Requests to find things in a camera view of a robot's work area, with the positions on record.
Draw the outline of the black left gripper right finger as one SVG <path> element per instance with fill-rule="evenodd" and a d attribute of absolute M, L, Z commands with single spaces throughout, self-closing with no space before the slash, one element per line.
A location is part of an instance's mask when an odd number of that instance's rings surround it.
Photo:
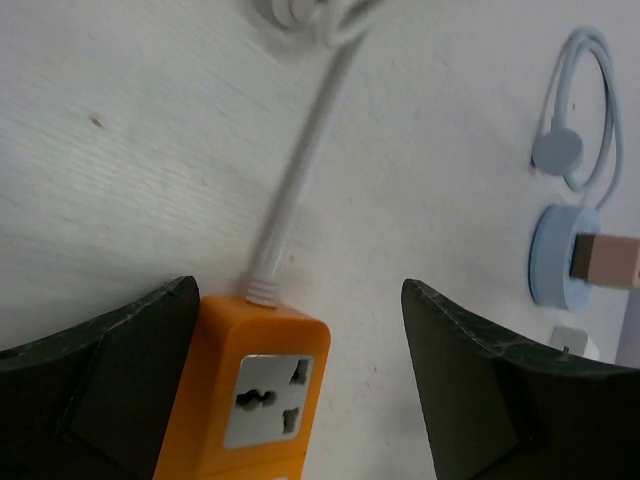
<path fill-rule="evenodd" d="M 401 304 L 440 479 L 635 479 L 639 373 L 538 343 L 425 283 Z"/>

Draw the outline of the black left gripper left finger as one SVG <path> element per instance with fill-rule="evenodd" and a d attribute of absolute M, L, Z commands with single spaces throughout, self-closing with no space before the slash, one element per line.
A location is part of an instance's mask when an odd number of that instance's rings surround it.
<path fill-rule="evenodd" d="M 199 304 L 183 276 L 2 351 L 2 478 L 152 478 Z"/>

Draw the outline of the brown pink plug adapter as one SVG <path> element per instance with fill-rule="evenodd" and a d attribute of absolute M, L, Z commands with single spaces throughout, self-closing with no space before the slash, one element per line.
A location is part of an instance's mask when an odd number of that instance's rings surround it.
<path fill-rule="evenodd" d="M 639 239 L 605 234 L 578 235 L 570 275 L 597 286 L 638 288 Z"/>

